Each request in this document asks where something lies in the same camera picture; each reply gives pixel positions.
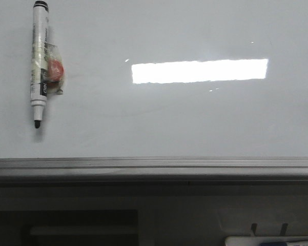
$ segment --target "whiteboard marker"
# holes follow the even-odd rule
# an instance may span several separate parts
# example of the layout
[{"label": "whiteboard marker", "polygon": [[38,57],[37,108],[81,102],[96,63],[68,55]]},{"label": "whiteboard marker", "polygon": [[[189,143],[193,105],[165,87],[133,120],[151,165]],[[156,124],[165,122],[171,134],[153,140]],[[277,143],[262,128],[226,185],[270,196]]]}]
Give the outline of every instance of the whiteboard marker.
[{"label": "whiteboard marker", "polygon": [[308,240],[295,242],[264,242],[260,246],[308,246]]},{"label": "whiteboard marker", "polygon": [[34,111],[35,128],[40,127],[43,110],[47,103],[48,72],[48,19],[49,9],[44,1],[33,6],[32,79],[31,106]]}]

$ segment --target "white object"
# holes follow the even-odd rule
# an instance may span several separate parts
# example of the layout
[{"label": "white object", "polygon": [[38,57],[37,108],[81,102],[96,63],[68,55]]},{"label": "white object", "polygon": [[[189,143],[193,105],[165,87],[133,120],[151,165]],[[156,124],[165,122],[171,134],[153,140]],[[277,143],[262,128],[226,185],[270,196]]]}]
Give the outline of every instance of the white object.
[{"label": "white object", "polygon": [[308,241],[286,242],[287,246],[308,246]]},{"label": "white object", "polygon": [[290,242],[308,240],[308,236],[296,237],[227,237],[225,246],[259,246],[263,242]]},{"label": "white object", "polygon": [[31,106],[34,110],[35,127],[39,128],[43,110],[47,103],[47,83],[45,77],[48,70],[48,5],[36,1],[33,7],[33,42],[32,42],[32,81]]}]

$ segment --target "whiteboard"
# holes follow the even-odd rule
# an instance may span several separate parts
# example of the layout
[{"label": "whiteboard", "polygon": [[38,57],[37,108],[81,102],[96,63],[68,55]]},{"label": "whiteboard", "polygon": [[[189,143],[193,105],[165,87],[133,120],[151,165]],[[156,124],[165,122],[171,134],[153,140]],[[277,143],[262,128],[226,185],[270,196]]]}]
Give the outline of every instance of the whiteboard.
[{"label": "whiteboard", "polygon": [[[47,3],[67,82],[37,130],[34,2],[0,1],[0,158],[308,156],[308,1]],[[133,83],[136,64],[226,59],[266,77]]]}]

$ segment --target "metal ledge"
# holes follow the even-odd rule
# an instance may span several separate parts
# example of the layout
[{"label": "metal ledge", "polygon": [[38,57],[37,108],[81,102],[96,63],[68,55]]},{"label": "metal ledge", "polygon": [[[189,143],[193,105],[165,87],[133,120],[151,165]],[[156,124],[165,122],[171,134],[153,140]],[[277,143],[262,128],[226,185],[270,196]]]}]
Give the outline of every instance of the metal ledge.
[{"label": "metal ledge", "polygon": [[308,157],[0,159],[0,183],[181,180],[308,181]]}]

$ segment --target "marker tip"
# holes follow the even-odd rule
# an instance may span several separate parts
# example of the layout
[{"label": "marker tip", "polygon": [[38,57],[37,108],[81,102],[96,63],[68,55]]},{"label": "marker tip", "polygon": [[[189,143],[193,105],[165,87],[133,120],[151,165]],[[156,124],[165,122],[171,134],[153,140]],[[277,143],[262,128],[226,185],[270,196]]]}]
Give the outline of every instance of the marker tip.
[{"label": "marker tip", "polygon": [[35,120],[34,124],[35,124],[35,128],[38,129],[40,127],[41,121],[40,120]]}]

